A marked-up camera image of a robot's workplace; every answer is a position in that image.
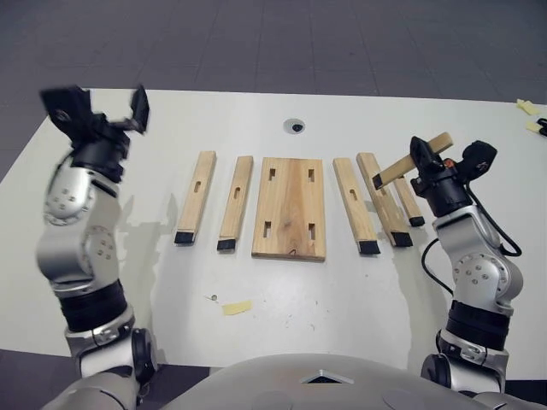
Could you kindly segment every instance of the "black rubber foot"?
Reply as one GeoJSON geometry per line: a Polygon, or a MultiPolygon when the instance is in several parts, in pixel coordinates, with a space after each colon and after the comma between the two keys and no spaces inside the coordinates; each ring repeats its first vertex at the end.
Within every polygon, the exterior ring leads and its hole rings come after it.
{"type": "Polygon", "coordinates": [[[407,248],[408,246],[412,246],[412,239],[410,238],[409,233],[392,232],[391,235],[393,236],[393,240],[395,241],[395,246],[398,246],[400,248],[407,248]]]}
{"type": "Polygon", "coordinates": [[[191,246],[194,244],[194,234],[193,232],[177,232],[174,242],[180,246],[191,246]]]}
{"type": "Polygon", "coordinates": [[[376,188],[377,190],[379,190],[380,186],[382,186],[382,177],[379,173],[373,176],[373,183],[374,188],[376,188]]]}
{"type": "Polygon", "coordinates": [[[412,226],[422,226],[426,223],[423,216],[415,216],[414,218],[410,218],[409,222],[412,226]]]}
{"type": "Polygon", "coordinates": [[[219,252],[233,252],[236,250],[235,239],[222,239],[216,244],[216,250],[219,252]]]}
{"type": "Polygon", "coordinates": [[[376,241],[360,241],[359,253],[361,255],[377,255],[379,254],[378,242],[376,241]]]}

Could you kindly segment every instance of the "rectangular slot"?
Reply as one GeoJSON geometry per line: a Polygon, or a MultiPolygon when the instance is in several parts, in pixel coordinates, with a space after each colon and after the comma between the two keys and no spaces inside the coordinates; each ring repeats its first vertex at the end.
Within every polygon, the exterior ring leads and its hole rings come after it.
{"type": "Polygon", "coordinates": [[[315,224],[308,224],[309,240],[315,240],[315,224]]]}
{"type": "Polygon", "coordinates": [[[271,237],[272,236],[272,222],[269,220],[264,222],[264,237],[271,237]]]}

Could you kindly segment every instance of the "black cable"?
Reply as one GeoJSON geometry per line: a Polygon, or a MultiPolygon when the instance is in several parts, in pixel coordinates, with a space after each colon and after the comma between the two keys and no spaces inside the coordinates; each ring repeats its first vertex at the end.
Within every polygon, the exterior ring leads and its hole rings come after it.
{"type": "Polygon", "coordinates": [[[507,241],[507,243],[509,245],[511,245],[511,247],[513,248],[514,252],[511,252],[509,250],[506,250],[505,247],[503,246],[503,244],[500,244],[499,250],[502,252],[502,254],[505,255],[505,256],[513,256],[513,257],[521,256],[522,255],[522,249],[519,247],[519,245],[516,244],[516,242],[507,233],[505,233],[503,231],[502,228],[499,227],[499,225],[490,216],[490,214],[488,214],[488,212],[486,212],[486,209],[485,209],[485,207],[483,207],[482,203],[480,203],[479,198],[471,190],[471,187],[469,186],[469,182],[467,182],[465,184],[465,189],[468,192],[469,196],[471,196],[471,198],[473,198],[473,200],[477,204],[477,207],[480,209],[480,212],[482,212],[482,214],[486,217],[488,222],[490,222],[490,225],[492,225],[493,228],[497,231],[497,233],[499,233],[500,236],[503,239],[505,239],[507,241]]]}
{"type": "Polygon", "coordinates": [[[426,257],[427,257],[427,253],[429,252],[429,249],[432,248],[432,246],[438,242],[438,237],[436,237],[435,239],[433,239],[427,246],[426,248],[424,249],[424,253],[421,254],[421,267],[422,269],[424,270],[424,272],[426,273],[426,275],[428,277],[430,277],[431,279],[433,279],[439,286],[441,286],[444,290],[446,290],[448,293],[450,293],[451,295],[454,295],[454,292],[452,291],[451,288],[449,288],[441,279],[437,278],[435,275],[433,275],[429,269],[427,268],[427,265],[426,265],[426,257]]]}

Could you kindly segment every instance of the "wooden plank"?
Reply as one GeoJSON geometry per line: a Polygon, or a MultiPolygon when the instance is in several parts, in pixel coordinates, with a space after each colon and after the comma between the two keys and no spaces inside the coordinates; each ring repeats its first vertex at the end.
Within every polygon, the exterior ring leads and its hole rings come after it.
{"type": "Polygon", "coordinates": [[[409,183],[407,182],[404,176],[397,178],[393,181],[401,204],[403,205],[404,212],[409,218],[409,222],[412,226],[422,226],[426,222],[424,217],[421,214],[420,207],[416,203],[414,195],[412,195],[412,190],[410,189],[409,183]]]}
{"type": "Polygon", "coordinates": [[[207,201],[213,171],[215,170],[216,153],[202,151],[197,158],[196,169],[191,179],[185,206],[180,216],[179,226],[174,238],[177,245],[192,245],[196,240],[197,230],[202,220],[203,208],[207,201]]]}
{"type": "Polygon", "coordinates": [[[368,192],[373,199],[379,220],[391,244],[397,247],[412,246],[409,228],[404,223],[403,214],[395,203],[393,196],[391,196],[387,187],[380,188],[379,190],[374,188],[372,176],[376,175],[379,171],[378,162],[374,154],[360,152],[357,154],[357,164],[359,165],[359,169],[361,169],[362,177],[365,179],[368,192]]]}
{"type": "Polygon", "coordinates": [[[345,211],[348,214],[359,253],[362,255],[379,254],[378,238],[365,207],[365,200],[353,172],[350,158],[334,158],[332,166],[334,173],[336,173],[340,194],[344,200],[345,211]]]}
{"type": "MultiPolygon", "coordinates": [[[[453,143],[450,134],[448,132],[443,132],[430,140],[428,144],[434,153],[439,154],[451,147],[453,143]]],[[[378,170],[373,176],[374,186],[376,189],[386,186],[395,179],[402,177],[405,173],[412,171],[414,168],[416,168],[416,165],[414,164],[414,161],[412,161],[412,157],[406,155],[384,171],[378,170]]]]}
{"type": "Polygon", "coordinates": [[[321,160],[264,158],[252,255],[325,260],[321,160]]]}
{"type": "Polygon", "coordinates": [[[228,194],[226,212],[216,250],[231,252],[236,249],[249,194],[250,175],[253,170],[252,156],[239,156],[233,171],[232,186],[228,194]]]}

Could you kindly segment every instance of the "wooden stick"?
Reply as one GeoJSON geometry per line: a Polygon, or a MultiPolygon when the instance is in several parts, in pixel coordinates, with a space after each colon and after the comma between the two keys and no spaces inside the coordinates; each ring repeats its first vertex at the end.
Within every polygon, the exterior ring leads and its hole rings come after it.
{"type": "Polygon", "coordinates": [[[378,173],[379,166],[374,154],[369,152],[360,152],[357,154],[357,164],[361,169],[362,177],[367,184],[368,192],[373,198],[374,206],[378,212],[379,220],[384,227],[385,234],[390,238],[393,246],[408,247],[412,246],[409,228],[403,221],[403,215],[398,208],[393,196],[385,188],[376,190],[372,176],[378,173]]]}
{"type": "Polygon", "coordinates": [[[379,254],[378,238],[365,207],[350,158],[335,158],[332,165],[359,253],[361,255],[379,254]]]}
{"type": "Polygon", "coordinates": [[[177,234],[174,237],[174,242],[177,245],[193,245],[196,240],[203,208],[205,208],[211,179],[213,178],[213,171],[215,170],[215,163],[216,153],[214,151],[199,153],[194,176],[191,179],[185,206],[177,227],[177,234]]]}
{"type": "Polygon", "coordinates": [[[252,170],[253,157],[239,156],[233,172],[232,187],[228,194],[219,242],[216,245],[216,250],[220,252],[233,252],[236,249],[236,241],[239,239],[247,205],[252,170]]]}
{"type": "Polygon", "coordinates": [[[420,207],[416,203],[414,195],[412,195],[412,190],[409,187],[409,183],[404,176],[397,178],[393,181],[399,199],[403,204],[404,212],[409,218],[409,222],[412,226],[422,226],[426,222],[424,217],[421,215],[420,207]]]}
{"type": "MultiPolygon", "coordinates": [[[[448,132],[443,132],[429,141],[429,146],[435,154],[443,152],[452,146],[452,138],[448,132]]],[[[374,187],[378,190],[383,186],[388,185],[391,181],[402,177],[408,171],[416,168],[414,161],[410,155],[404,156],[399,161],[395,162],[384,171],[378,172],[373,176],[374,187]]]]}

